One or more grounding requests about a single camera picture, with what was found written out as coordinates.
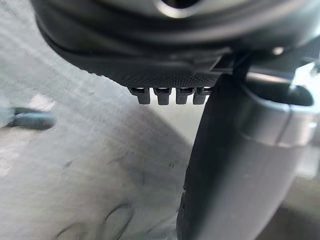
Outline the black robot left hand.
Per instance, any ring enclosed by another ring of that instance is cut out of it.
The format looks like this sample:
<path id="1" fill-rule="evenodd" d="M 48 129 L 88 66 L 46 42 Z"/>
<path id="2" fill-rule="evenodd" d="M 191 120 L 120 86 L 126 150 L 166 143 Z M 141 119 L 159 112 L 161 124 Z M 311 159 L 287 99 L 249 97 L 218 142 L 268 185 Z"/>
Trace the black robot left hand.
<path id="1" fill-rule="evenodd" d="M 33 0 L 63 59 L 138 102 L 204 105 L 177 214 L 180 240 L 254 240 L 286 196 L 320 118 L 317 0 Z"/>

